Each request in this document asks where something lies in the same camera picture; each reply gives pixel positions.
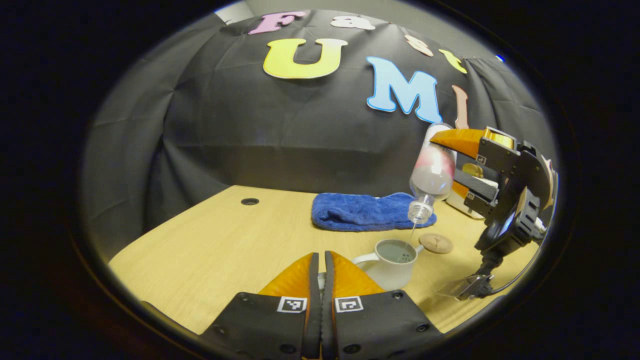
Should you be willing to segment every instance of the mug handle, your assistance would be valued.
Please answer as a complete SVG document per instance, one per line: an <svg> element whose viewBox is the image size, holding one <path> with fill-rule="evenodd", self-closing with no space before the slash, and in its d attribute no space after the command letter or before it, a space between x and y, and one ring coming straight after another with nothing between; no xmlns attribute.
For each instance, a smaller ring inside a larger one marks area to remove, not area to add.
<svg viewBox="0 0 640 360"><path fill-rule="evenodd" d="M380 261L380 258L378 257L378 255L375 252L372 252L370 254L360 255L360 256L356 257L355 259L351 260L351 262L356 264L356 265L358 265L360 263L364 263L366 261Z"/></svg>

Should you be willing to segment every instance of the wooden table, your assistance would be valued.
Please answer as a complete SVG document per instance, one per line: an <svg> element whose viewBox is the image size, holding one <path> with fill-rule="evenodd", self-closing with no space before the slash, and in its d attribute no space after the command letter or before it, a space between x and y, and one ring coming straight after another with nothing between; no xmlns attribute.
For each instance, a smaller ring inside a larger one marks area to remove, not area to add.
<svg viewBox="0 0 640 360"><path fill-rule="evenodd" d="M333 250L349 259L372 252L382 239L407 240L411 230L364 233L326 231L313 226L311 204L316 194L232 186L179 214L120 251L109 267L140 300L201 334L240 291L257 293L293 261ZM259 204L247 206L253 197ZM404 290L442 332L480 311L493 297L457 302L435 294L447 281L475 272L481 256L474 248L484 229L444 202L435 205L436 224L416 229L412 245L423 233L440 233L454 243L444 255L422 251ZM530 244L504 258L494 271L494 288L514 278L538 247Z"/></svg>

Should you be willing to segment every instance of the pink letter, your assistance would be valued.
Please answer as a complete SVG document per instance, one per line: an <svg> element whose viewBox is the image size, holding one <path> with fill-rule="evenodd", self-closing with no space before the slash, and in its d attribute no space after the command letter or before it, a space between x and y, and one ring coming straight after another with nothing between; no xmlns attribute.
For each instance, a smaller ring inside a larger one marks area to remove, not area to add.
<svg viewBox="0 0 640 360"><path fill-rule="evenodd" d="M458 103L458 118L456 119L456 129L468 129L467 122L467 93L458 85L453 85L453 92L456 93L456 102Z"/></svg>
<svg viewBox="0 0 640 360"><path fill-rule="evenodd" d="M249 31L249 35L278 31L280 30L278 24L289 25L296 19L296 16L303 17L305 15L304 12L270 13L269 15L263 15L260 25Z"/></svg>

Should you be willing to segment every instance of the black cable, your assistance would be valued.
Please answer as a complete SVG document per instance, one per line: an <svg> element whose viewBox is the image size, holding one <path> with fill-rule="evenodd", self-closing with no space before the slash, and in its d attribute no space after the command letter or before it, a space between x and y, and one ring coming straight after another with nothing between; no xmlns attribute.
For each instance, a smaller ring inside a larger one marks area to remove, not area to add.
<svg viewBox="0 0 640 360"><path fill-rule="evenodd" d="M556 181L554 182L554 186L557 189L558 186L558 178L556 178ZM556 215L556 204L557 204L557 196L554 197L554 204L553 204L553 211L551 212L551 217L550 219L550 223L547 226L547 234L548 234L548 230L549 227L551 227L551 221L553 221L554 216ZM531 265L533 263L533 261L538 257L538 253L540 252L540 249L542 248L542 245L545 243L545 241L547 240L547 234L545 235L544 239L542 239L542 241L540 242L540 244L538 245L538 249L536 250L536 253L533 254L533 257L531 258L531 260L529 260L529 263L527 264L527 266L524 267L524 269L522 269L522 271L516 276L514 277L511 281L507 282L505 285L497 288L497 289L493 289L491 291L489 291L485 296L489 296L489 295L495 295L497 293L499 293L500 291L508 288L511 284L513 284L516 280L518 280L520 278L520 276L522 276L522 274L524 274L525 271L527 271L527 269L529 268L529 265Z"/></svg>

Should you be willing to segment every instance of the blue towel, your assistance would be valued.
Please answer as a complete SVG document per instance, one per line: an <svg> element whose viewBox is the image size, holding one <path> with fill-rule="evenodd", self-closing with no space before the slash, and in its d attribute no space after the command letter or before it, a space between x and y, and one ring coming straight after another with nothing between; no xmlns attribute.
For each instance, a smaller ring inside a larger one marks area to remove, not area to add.
<svg viewBox="0 0 640 360"><path fill-rule="evenodd" d="M311 207L311 219L323 229L333 231L384 231L391 229L411 229L407 212L413 197L407 193L395 193L387 197L375 198L370 195L346 195L341 193L321 193L316 196ZM436 222L435 213L425 224Z"/></svg>

